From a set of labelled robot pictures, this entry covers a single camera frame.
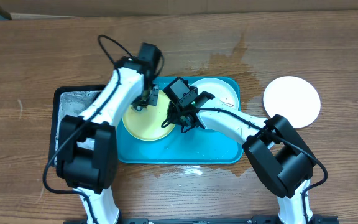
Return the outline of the white plate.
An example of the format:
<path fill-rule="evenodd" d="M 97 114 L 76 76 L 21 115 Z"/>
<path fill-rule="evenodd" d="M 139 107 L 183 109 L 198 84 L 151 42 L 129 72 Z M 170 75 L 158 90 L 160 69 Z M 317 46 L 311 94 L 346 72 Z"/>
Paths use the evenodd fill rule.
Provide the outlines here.
<path fill-rule="evenodd" d="M 198 93 L 206 91 L 219 98 L 224 104 L 235 110 L 241 109 L 240 88 L 237 82 L 228 77 L 202 78 L 193 83 Z"/>
<path fill-rule="evenodd" d="M 263 105 L 271 118 L 278 114 L 286 118 L 294 128 L 304 128 L 317 119 L 321 99 L 315 87 L 306 80 L 284 76 L 267 85 Z"/>

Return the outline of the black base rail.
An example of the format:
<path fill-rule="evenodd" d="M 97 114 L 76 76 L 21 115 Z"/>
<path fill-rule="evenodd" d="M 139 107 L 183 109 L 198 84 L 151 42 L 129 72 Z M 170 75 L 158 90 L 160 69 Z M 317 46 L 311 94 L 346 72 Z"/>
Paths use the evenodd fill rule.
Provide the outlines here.
<path fill-rule="evenodd" d="M 85 224 L 86 220 L 63 221 L 63 224 Z M 256 215 L 252 218 L 212 218 L 212 219 L 161 219 L 149 220 L 147 218 L 119 218 L 120 224 L 279 224 L 278 216 Z M 338 217 L 324 217 L 313 215 L 312 224 L 340 224 Z"/>

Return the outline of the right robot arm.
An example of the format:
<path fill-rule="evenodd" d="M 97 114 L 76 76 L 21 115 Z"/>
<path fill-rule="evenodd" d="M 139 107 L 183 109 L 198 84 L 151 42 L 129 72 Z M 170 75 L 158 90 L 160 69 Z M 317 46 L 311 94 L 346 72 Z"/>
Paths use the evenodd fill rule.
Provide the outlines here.
<path fill-rule="evenodd" d="M 170 103 L 163 127 L 217 131 L 242 146 L 259 180 L 278 198 L 282 223 L 311 223 L 307 199 L 316 159 L 300 135 L 280 115 L 258 118 L 239 111 L 236 93 L 216 80 L 201 88 L 176 78 L 164 88 Z"/>

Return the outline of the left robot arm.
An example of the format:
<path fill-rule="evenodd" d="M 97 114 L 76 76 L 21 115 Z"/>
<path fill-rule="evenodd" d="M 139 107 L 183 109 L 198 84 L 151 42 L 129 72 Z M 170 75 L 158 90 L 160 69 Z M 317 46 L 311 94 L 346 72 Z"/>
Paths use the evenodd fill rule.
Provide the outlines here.
<path fill-rule="evenodd" d="M 103 91 L 78 116 L 60 121 L 58 148 L 53 155 L 57 175 L 83 201 L 87 223 L 117 223 L 119 209 L 111 184 L 117 170 L 116 128 L 126 110 L 155 106 L 153 83 L 163 62 L 160 49 L 143 43 L 138 56 L 123 57 Z"/>

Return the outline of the yellow-green plate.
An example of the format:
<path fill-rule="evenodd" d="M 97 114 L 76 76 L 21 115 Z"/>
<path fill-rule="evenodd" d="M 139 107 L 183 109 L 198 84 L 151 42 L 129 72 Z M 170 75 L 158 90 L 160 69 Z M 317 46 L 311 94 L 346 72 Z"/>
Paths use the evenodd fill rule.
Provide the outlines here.
<path fill-rule="evenodd" d="M 175 127 L 174 124 L 169 124 L 165 128 L 161 127 L 167 118 L 169 103 L 169 98 L 160 90 L 156 106 L 148 106 L 141 111 L 136 111 L 130 106 L 122 119 L 124 127 L 132 136 L 142 141 L 156 141 L 164 138 Z"/>

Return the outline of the black plastic tray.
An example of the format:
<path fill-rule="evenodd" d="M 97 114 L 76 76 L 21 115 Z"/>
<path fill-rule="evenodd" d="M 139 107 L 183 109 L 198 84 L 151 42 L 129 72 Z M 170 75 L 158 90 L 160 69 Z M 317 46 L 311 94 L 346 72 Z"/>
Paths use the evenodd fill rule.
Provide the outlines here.
<path fill-rule="evenodd" d="M 63 86 L 55 90 L 48 159 L 58 149 L 58 130 L 63 117 L 78 116 L 93 103 L 104 87 L 105 85 Z"/>

